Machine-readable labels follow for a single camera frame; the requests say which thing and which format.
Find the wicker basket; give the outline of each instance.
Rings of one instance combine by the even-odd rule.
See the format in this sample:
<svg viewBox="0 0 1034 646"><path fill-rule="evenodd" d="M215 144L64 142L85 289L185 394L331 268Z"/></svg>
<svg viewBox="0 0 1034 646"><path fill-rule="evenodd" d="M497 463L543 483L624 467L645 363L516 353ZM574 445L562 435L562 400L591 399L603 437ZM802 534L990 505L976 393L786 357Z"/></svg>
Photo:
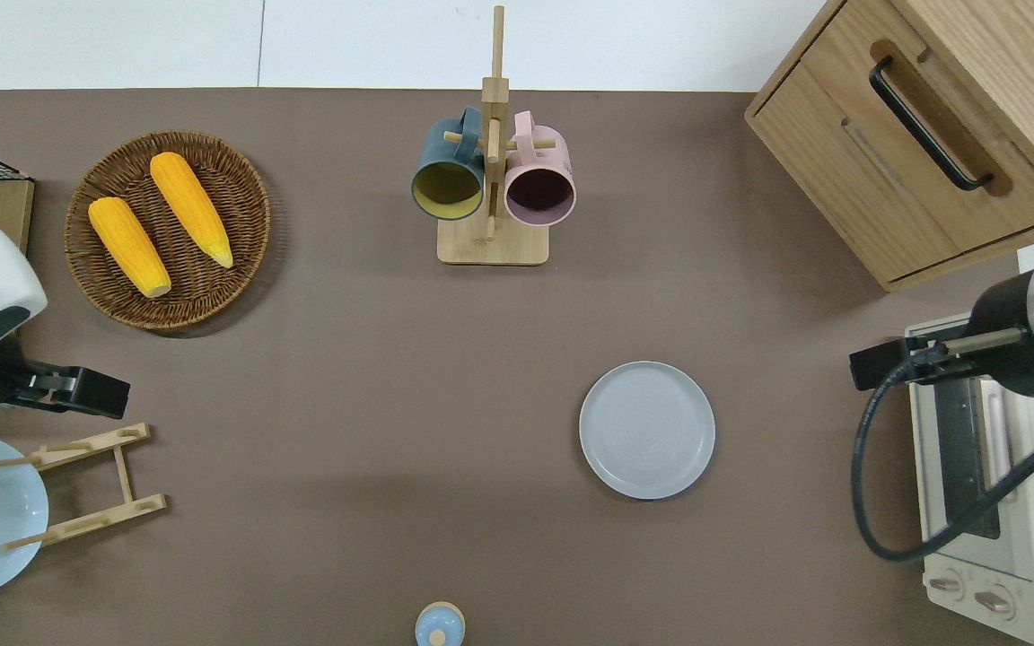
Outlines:
<svg viewBox="0 0 1034 646"><path fill-rule="evenodd" d="M164 151L188 160L214 203L230 237L235 266L223 269L202 253L170 210L149 172ZM161 257L173 286L148 299L107 253L87 209L103 196L130 205ZM83 179L66 212L65 253L70 274L94 307L121 324L144 330L180 330L222 311L262 266L270 238L270 198L249 160L221 140L199 132L154 132L107 155Z"/></svg>

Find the drawer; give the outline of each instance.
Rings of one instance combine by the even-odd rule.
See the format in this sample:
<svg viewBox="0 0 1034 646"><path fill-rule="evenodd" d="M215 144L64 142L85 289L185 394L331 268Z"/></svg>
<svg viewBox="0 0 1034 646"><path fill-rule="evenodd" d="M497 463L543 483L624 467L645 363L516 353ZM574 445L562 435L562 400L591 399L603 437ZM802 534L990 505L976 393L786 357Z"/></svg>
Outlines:
<svg viewBox="0 0 1034 646"><path fill-rule="evenodd" d="M882 71L883 81L951 163L971 179L993 176L984 187L965 191L953 185L885 105L869 83L885 57L891 63ZM1034 227L1034 166L889 3L842 4L804 52L799 68L808 69L835 103L861 154L874 160L895 191L918 201L943 232L952 253L941 258Z"/></svg>
<svg viewBox="0 0 1034 646"><path fill-rule="evenodd" d="M898 281L956 255L940 224L871 156L856 126L803 65L751 124L877 281Z"/></svg>

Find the drawer handle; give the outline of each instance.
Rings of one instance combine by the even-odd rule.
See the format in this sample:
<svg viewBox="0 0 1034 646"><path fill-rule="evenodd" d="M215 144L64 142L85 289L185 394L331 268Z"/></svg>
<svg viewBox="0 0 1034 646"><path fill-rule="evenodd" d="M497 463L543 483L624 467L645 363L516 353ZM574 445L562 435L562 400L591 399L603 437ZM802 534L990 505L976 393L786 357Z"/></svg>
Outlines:
<svg viewBox="0 0 1034 646"><path fill-rule="evenodd" d="M895 118L908 130L908 134L911 134L915 143L923 148L923 152L927 153L933 162L940 167L940 171L944 173L944 176L948 177L948 180L952 184L955 184L956 188L961 188L963 191L974 191L974 189L983 187L984 184L992 181L994 176L991 173L980 177L979 180L972 180L968 175L964 175L964 171L961 171L955 161L948 156L948 152L943 150L943 146L939 142L936 142L935 136L929 132L927 127L924 127L920 123L920 120L915 117L910 107L900 98L900 94L895 94L895 91L891 89L891 86L883 78L883 70L890 64L891 57L885 57L877 63L873 68L873 73L869 74L869 84L873 86L873 90L875 90L881 101L888 106L891 114L895 115Z"/></svg>

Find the corn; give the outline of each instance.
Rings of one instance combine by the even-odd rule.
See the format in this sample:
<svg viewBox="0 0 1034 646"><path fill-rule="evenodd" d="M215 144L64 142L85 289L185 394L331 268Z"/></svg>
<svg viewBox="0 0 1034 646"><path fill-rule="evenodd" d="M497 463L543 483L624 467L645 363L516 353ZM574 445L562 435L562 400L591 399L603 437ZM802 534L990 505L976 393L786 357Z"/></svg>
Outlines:
<svg viewBox="0 0 1034 646"><path fill-rule="evenodd" d="M218 265L234 267L225 226L186 160L178 153L156 154L151 158L151 177L197 248Z"/></svg>
<svg viewBox="0 0 1034 646"><path fill-rule="evenodd" d="M87 209L90 224L122 273L146 298L170 290L170 275L139 218L122 197L99 197Z"/></svg>

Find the brown table surface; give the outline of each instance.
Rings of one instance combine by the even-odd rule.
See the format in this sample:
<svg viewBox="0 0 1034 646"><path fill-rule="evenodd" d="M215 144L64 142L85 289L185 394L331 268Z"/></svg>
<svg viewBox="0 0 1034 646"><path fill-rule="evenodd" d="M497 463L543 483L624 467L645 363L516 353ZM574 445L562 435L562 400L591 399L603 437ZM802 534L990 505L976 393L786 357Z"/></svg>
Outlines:
<svg viewBox="0 0 1034 646"><path fill-rule="evenodd" d="M24 348L130 381L124 423L155 432L135 495L172 504L40 549L0 588L0 643L404 645L442 598L478 646L1016 643L875 559L848 494L848 352L969 309L1013 258L886 296L744 126L751 97L514 92L569 140L579 201L547 265L504 269L436 260L407 191L425 129L476 92L0 92L50 297ZM62 255L91 164L170 128L238 147L275 196L258 281L184 339L99 314ZM635 360L716 412L673 499L625 499L580 452L586 392ZM918 532L903 399L869 466L893 543ZM120 425L0 409L22 451ZM45 482L52 522L120 500L108 459Z"/></svg>

